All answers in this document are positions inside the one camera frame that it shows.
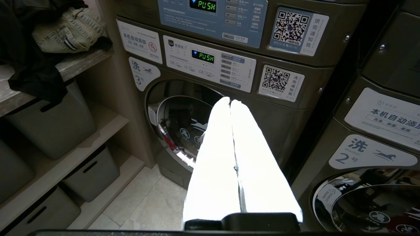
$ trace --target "blue control panel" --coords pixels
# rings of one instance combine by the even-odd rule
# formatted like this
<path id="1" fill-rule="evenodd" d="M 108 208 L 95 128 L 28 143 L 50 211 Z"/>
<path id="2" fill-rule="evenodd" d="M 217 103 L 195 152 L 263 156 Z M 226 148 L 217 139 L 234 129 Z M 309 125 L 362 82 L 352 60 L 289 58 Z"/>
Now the blue control panel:
<path id="1" fill-rule="evenodd" d="M 260 47 L 267 0 L 158 0 L 160 22 L 250 47 Z"/>

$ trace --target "digital display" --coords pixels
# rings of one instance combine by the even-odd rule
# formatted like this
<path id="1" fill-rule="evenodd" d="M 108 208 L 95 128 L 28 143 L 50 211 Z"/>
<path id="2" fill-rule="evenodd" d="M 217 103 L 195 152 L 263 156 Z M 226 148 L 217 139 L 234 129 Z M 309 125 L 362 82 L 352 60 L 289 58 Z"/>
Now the digital display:
<path id="1" fill-rule="evenodd" d="M 212 55 L 205 54 L 205 53 L 202 53 L 202 52 L 198 52 L 198 51 L 195 51 L 195 50 L 191 50 L 191 56 L 192 56 L 192 58 L 207 61 L 207 62 L 210 62 L 210 63 L 214 64 L 214 56 L 212 56 Z"/>
<path id="2" fill-rule="evenodd" d="M 209 12 L 216 12 L 216 2 L 209 0 L 189 0 L 189 7 Z"/>

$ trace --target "tile floor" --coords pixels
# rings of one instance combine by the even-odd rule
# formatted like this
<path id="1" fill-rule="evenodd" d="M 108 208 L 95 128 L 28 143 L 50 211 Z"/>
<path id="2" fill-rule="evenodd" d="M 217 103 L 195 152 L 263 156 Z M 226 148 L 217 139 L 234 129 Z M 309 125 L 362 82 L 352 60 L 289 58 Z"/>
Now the tile floor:
<path id="1" fill-rule="evenodd" d="M 89 229 L 180 230 L 186 190 L 144 167 Z"/>

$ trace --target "washing machine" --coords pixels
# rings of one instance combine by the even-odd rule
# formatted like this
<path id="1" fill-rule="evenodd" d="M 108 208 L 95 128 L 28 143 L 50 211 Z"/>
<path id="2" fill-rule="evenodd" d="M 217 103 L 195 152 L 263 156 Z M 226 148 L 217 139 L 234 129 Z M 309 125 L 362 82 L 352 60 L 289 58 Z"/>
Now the washing machine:
<path id="1" fill-rule="evenodd" d="M 362 74 L 390 89 L 420 97 L 420 1 L 406 0 L 385 26 Z"/>
<path id="2" fill-rule="evenodd" d="M 420 99 L 360 73 L 292 184 L 303 231 L 420 231 Z"/>
<path id="3" fill-rule="evenodd" d="M 126 18 L 118 17 L 117 23 L 160 171 L 184 188 L 212 106 L 221 97 L 249 107 L 282 168 L 333 71 L 333 67 L 275 59 Z"/>
<path id="4" fill-rule="evenodd" d="M 253 53 L 334 66 L 368 0 L 114 0 L 118 16 Z"/>

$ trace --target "jeans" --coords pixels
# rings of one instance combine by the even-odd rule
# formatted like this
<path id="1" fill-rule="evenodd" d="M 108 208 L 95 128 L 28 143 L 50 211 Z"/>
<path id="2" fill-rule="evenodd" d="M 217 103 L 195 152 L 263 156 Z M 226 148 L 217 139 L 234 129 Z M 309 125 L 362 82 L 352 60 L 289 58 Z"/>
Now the jeans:
<path id="1" fill-rule="evenodd" d="M 56 22 L 36 25 L 32 36 L 43 52 L 76 53 L 89 50 L 105 30 L 91 10 L 69 8 Z"/>

